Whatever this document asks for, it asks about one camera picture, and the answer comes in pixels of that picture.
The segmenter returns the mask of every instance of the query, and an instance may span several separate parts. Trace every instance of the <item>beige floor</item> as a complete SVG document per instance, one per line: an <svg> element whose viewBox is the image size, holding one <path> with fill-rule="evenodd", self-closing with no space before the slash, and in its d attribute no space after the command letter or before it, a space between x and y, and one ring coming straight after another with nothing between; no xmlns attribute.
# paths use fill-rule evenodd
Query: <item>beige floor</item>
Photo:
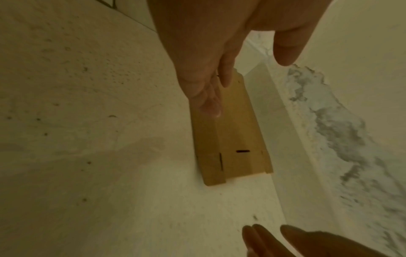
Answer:
<svg viewBox="0 0 406 257"><path fill-rule="evenodd" d="M153 31L94 0L0 17L1 256L244 256L246 224L339 231L269 77L246 80L275 175L207 188Z"/></svg>

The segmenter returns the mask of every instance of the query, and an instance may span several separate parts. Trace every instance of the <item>hand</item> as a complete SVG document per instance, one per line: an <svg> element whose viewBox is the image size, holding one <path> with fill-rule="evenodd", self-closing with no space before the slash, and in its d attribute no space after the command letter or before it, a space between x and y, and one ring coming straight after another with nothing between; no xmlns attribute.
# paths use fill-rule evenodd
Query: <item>hand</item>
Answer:
<svg viewBox="0 0 406 257"><path fill-rule="evenodd" d="M190 105L221 115L219 81L231 82L234 61L251 30L274 30L274 57L300 55L331 0L148 0L158 35Z"/></svg>
<svg viewBox="0 0 406 257"><path fill-rule="evenodd" d="M306 232L292 226L281 226L283 237L304 257L387 257L380 252L347 238L326 232ZM266 228L245 226L242 237L247 257L295 257Z"/></svg>

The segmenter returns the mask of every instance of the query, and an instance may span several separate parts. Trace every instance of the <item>cardboard tab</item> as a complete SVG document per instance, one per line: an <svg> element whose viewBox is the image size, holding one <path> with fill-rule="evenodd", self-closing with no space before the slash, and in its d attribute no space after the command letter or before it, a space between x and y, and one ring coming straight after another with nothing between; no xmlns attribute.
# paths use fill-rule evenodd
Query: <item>cardboard tab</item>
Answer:
<svg viewBox="0 0 406 257"><path fill-rule="evenodd" d="M198 165L207 186L228 178L272 173L250 98L241 74L234 70L228 88L221 88L223 114L218 119L190 108Z"/></svg>

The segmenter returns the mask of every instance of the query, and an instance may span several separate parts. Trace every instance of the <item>gray patch on wall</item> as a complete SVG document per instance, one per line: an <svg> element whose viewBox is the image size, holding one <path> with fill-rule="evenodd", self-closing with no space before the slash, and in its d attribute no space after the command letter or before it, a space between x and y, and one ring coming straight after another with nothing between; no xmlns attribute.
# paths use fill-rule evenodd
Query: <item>gray patch on wall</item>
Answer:
<svg viewBox="0 0 406 257"><path fill-rule="evenodd" d="M338 101L322 73L293 65L287 79L302 124L320 138L312 141L312 148L325 168L320 172L332 183L332 195L354 214L355 224L371 234L371 247L392 256L406 255L406 190L394 176L402 175L406 164L372 140L365 122ZM388 160L398 163L396 168L390 168Z"/></svg>

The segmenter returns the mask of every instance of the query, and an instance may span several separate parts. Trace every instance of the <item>damaged wall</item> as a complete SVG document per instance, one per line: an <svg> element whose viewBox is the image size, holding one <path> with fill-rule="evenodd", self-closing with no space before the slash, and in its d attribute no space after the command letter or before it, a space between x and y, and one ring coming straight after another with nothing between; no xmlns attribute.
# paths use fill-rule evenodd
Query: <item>damaged wall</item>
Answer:
<svg viewBox="0 0 406 257"><path fill-rule="evenodd" d="M406 2L337 1L268 68L347 236L406 255Z"/></svg>

